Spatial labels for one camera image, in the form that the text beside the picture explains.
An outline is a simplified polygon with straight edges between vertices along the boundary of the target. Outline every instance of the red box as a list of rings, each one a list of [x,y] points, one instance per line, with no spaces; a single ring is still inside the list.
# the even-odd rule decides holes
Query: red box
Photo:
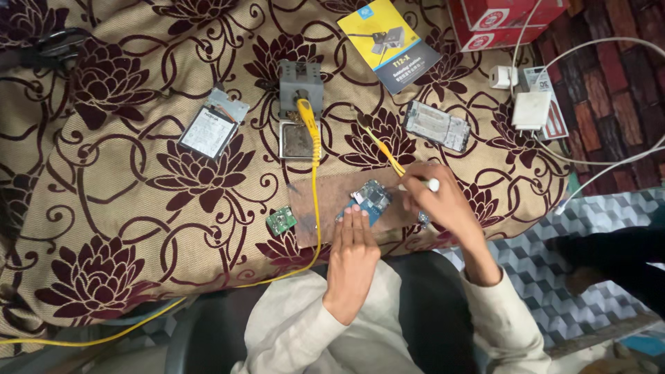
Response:
[[[455,31],[461,52],[480,51],[482,49],[512,47],[516,44],[521,27],[500,27],[498,29],[471,31],[467,28],[461,0],[448,1],[448,13]],[[521,44],[534,41],[547,26],[527,26]]]
[[[524,26],[536,0],[450,0],[458,1],[467,28],[487,31]],[[569,6],[569,0],[543,0],[529,25],[547,26]]]
[[[455,0],[462,6],[467,28],[471,31],[492,30],[503,24],[529,16],[533,0]]]

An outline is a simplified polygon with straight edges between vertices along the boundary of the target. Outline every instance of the white shirt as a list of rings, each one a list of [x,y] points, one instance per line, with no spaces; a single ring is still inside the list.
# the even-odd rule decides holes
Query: white shirt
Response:
[[[474,340],[493,359],[492,373],[546,373],[551,360],[543,336],[510,279],[503,274],[497,285],[479,287],[461,275]],[[379,261],[364,305],[344,326],[323,307],[327,281],[319,274],[308,270],[273,282],[249,316],[247,359],[231,374],[421,373],[398,320],[401,284]]]

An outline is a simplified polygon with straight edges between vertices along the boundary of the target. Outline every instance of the geometric patterned floor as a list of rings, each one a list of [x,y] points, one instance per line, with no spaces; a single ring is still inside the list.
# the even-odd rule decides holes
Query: geometric patterned floor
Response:
[[[651,223],[650,214],[659,204],[665,204],[664,198],[664,190],[657,188],[573,199],[564,214],[556,216],[552,212],[516,238],[488,242],[497,263],[505,268],[531,310],[546,348],[633,317],[636,311],[647,308],[612,281],[598,283],[580,297],[572,297],[564,287],[569,265],[558,253],[548,251],[543,241],[647,226]],[[459,248],[443,256],[457,269],[464,267]]]

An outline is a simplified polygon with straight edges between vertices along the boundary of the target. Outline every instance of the right hand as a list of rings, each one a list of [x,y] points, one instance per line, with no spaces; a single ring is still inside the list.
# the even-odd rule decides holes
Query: right hand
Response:
[[[420,180],[436,178],[440,186],[430,191]],[[468,200],[460,190],[455,175],[441,164],[412,164],[401,183],[408,190],[404,196],[404,209],[418,215],[423,210],[439,225],[448,229],[461,242],[471,236],[483,236],[483,229],[475,218]]]

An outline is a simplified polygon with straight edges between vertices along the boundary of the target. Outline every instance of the yellow manual booklet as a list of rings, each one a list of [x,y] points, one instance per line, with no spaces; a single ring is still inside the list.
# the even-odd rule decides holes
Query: yellow manual booklet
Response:
[[[375,0],[337,24],[390,94],[399,93],[441,59],[390,0]]]

